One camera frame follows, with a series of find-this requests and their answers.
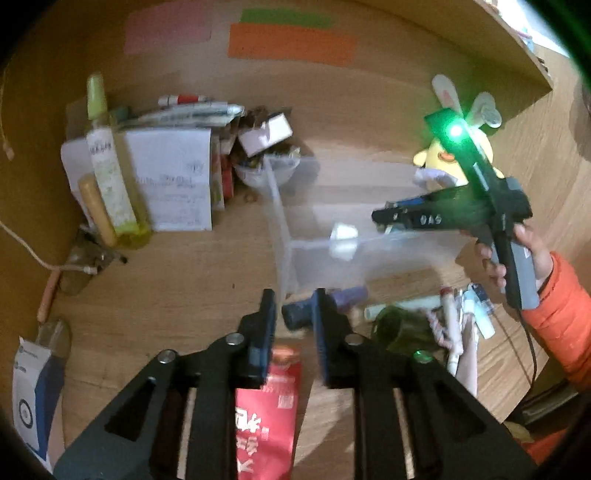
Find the person's arm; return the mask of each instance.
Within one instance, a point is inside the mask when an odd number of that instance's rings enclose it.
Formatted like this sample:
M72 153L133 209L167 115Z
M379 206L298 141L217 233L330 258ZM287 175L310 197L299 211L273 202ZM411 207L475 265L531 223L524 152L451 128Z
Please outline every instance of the person's arm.
M554 270L540 291L540 306L523 317L580 388L591 387L591 297L573 267L552 252Z
M579 388L591 387L591 297L579 284L573 267L561 256L550 252L530 228L515 225L515 236L528 247L534 259L540 305L524 310L531 325L548 349L562 364L568 379ZM499 287L504 287L506 268L494 264L492 251L477 244L486 272Z

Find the green sticky note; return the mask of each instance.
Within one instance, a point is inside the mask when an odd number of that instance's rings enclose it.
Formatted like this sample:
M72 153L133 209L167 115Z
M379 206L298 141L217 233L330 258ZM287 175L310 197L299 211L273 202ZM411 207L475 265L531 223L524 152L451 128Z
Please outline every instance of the green sticky note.
M245 8L241 23L295 25L309 28L332 28L333 20L326 15L299 12L289 8Z

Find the transparent plastic box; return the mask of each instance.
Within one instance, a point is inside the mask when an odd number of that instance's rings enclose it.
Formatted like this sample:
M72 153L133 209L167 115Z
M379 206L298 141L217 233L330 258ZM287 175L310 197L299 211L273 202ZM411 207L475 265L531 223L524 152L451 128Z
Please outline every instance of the transparent plastic box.
M288 182L278 186L266 157L261 193L277 264L278 300L454 262L466 244L458 232L385 235L372 222L372 211L383 208L387 200L426 193L413 183L416 169L403 163L308 157L302 158ZM354 226L358 237L330 239L337 223ZM341 250L345 255L338 255Z

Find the yellow-green bottle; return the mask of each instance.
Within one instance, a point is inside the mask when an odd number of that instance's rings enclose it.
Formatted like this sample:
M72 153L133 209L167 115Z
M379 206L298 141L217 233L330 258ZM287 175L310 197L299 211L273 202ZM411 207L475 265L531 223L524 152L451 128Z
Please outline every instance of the yellow-green bottle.
M152 229L131 166L122 163L122 157L117 155L113 135L115 122L107 109L100 73L88 77L87 101L90 125L86 142L100 195L117 236L117 245L122 248L143 247L150 240Z

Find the qr code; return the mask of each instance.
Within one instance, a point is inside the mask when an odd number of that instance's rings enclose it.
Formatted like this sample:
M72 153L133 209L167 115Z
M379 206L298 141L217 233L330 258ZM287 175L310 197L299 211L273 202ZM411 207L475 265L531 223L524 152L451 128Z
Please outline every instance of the qr code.
M279 402L277 408L284 408L289 410L294 407L294 396L293 395L279 395Z

